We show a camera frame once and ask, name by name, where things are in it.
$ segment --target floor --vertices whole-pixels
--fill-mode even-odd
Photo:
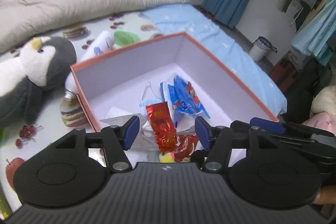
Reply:
[[[244,36],[242,35],[236,28],[230,29],[226,27],[223,24],[220,24],[219,22],[216,22],[217,25],[220,26],[220,28],[228,34],[230,37],[232,37],[241,47],[245,52],[249,52],[250,49],[252,48],[252,43]],[[260,62],[257,63],[259,67],[269,74],[271,69],[274,67],[272,63],[264,57]]]

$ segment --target trash can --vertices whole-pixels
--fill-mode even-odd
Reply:
[[[265,37],[258,37],[258,39],[253,43],[249,56],[252,57],[254,62],[259,62],[266,53],[271,50],[278,52],[277,48],[274,47]]]

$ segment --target pink fabric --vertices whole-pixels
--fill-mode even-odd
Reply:
[[[336,117],[330,117],[326,112],[320,112],[302,124],[326,130],[336,135]]]

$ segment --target white bottle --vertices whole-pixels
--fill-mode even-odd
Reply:
[[[103,54],[107,50],[113,48],[115,44],[115,39],[112,33],[109,31],[103,31],[87,48],[86,53],[80,59],[81,61],[87,60],[91,57],[95,57],[97,55]],[[70,72],[67,79],[65,80],[65,95],[64,99],[68,102],[73,100],[78,93],[77,86],[75,83],[74,76]]]

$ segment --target penguin beak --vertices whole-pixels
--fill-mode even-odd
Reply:
[[[38,51],[42,47],[42,40],[40,38],[34,38],[28,43],[28,45]]]

